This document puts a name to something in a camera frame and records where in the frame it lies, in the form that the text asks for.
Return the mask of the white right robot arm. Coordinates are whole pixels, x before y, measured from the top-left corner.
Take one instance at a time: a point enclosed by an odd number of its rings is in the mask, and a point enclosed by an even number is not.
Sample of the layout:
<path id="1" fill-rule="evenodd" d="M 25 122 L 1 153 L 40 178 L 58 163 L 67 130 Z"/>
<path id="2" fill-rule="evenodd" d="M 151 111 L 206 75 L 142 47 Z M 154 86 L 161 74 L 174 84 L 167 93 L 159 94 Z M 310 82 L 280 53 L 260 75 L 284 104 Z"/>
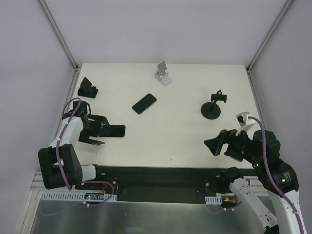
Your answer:
<path id="1" fill-rule="evenodd" d="M 300 212 L 297 175 L 289 164 L 280 159 L 280 142 L 273 132 L 258 130 L 253 138 L 249 138 L 245 131 L 222 130 L 217 137 L 205 140 L 204 144 L 214 156 L 218 156 L 226 144 L 226 156 L 251 163 L 258 180 L 268 192 L 275 213 L 272 214 L 252 191 L 237 167 L 222 171 L 210 182 L 211 190 L 236 195 L 264 234 L 306 233 Z"/>

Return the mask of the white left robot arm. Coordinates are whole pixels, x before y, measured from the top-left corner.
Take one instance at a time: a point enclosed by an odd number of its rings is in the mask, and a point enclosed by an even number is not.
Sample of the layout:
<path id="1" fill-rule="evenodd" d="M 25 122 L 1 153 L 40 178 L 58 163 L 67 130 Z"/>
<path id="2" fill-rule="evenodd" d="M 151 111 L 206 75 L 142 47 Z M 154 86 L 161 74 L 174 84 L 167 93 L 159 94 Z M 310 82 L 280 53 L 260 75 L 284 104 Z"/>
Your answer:
<path id="1" fill-rule="evenodd" d="M 70 104 L 73 108 L 63 112 L 56 138 L 48 147 L 39 149 L 43 184 L 48 190 L 67 187 L 70 191 L 73 186 L 86 182 L 91 189 L 97 190 L 103 184 L 102 176 L 97 174 L 97 165 L 82 166 L 75 145 L 78 142 L 94 146 L 104 144 L 92 138 L 100 137 L 111 125 L 106 117 L 91 114 L 90 104 L 80 98 L 71 99 L 65 106 Z"/>

